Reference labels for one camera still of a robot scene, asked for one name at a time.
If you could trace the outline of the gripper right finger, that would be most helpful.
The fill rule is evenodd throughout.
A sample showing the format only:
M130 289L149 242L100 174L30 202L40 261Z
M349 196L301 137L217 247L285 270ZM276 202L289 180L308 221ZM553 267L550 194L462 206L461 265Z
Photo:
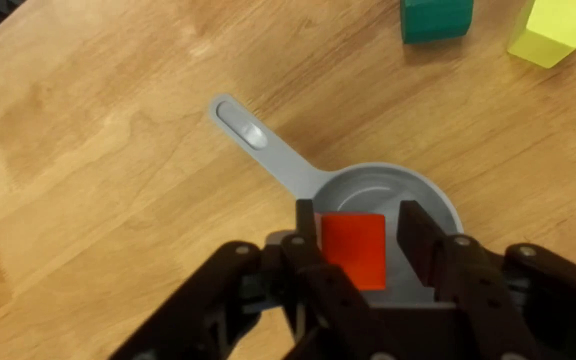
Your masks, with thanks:
M576 263L528 243L493 253L413 200L400 204L397 243L435 300L465 316L480 360L576 360Z

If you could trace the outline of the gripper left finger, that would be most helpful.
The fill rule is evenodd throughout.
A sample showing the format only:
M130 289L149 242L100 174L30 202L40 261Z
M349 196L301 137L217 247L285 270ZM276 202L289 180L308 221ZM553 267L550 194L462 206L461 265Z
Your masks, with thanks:
M369 360L368 341L343 315L366 304L316 244L313 203L295 204L296 228L259 247L222 244L108 360L229 360L265 310L280 307L295 344L283 360Z

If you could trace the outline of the grey measuring cup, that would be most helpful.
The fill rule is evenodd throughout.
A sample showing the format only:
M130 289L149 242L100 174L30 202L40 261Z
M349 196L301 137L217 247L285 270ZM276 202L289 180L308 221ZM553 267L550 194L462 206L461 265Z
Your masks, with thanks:
M416 201L448 234L463 232L457 210L439 187L420 173L388 162L362 162L336 171L311 165L229 94L217 95L211 118L297 199L311 199L319 214L352 212L385 216L386 287L365 291L373 306L432 303L397 243L400 203Z

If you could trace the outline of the red block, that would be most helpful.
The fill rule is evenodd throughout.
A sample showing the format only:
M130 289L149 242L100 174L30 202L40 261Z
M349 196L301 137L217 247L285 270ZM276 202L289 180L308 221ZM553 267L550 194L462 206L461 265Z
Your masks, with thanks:
M338 265L359 291L387 287L386 217L367 212L327 212L318 219L324 258Z

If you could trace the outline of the yellow block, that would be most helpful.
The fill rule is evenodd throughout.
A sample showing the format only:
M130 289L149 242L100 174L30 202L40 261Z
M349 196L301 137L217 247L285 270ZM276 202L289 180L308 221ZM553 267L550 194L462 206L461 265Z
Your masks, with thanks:
M506 51L544 69L576 50L576 0L525 0Z

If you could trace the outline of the green block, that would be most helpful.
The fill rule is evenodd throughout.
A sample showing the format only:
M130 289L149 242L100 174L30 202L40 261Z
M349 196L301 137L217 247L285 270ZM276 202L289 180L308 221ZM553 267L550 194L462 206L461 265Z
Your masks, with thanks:
M473 22L474 0L399 0L404 44L460 38Z

